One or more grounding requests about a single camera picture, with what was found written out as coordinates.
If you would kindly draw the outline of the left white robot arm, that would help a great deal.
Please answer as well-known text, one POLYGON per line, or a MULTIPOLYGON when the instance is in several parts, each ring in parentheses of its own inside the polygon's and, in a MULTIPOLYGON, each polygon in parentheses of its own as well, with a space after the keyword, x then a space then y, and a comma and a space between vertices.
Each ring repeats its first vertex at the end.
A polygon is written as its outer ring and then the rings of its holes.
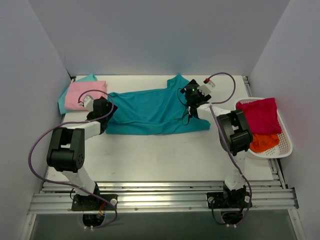
POLYGON ((61 126, 52 131, 46 161, 49 167, 67 178, 76 194, 83 197, 83 204, 95 210, 100 206, 101 197, 98 185, 84 167, 85 141, 106 131, 118 107, 103 96, 93 99, 90 95, 86 95, 79 105, 88 111, 86 120, 79 125, 61 126))

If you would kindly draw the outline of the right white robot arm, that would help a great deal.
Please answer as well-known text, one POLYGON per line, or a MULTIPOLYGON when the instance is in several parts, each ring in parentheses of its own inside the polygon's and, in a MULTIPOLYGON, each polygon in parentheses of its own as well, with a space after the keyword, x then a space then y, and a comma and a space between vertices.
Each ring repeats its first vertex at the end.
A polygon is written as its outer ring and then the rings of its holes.
POLYGON ((220 144, 233 164, 223 182, 222 200, 225 205, 232 207, 240 201, 240 194, 247 192, 244 161, 253 134, 242 110, 226 110, 209 103, 214 87, 210 79, 205 80, 203 85, 193 79, 180 93, 185 97, 189 118, 206 120, 218 129, 220 144))

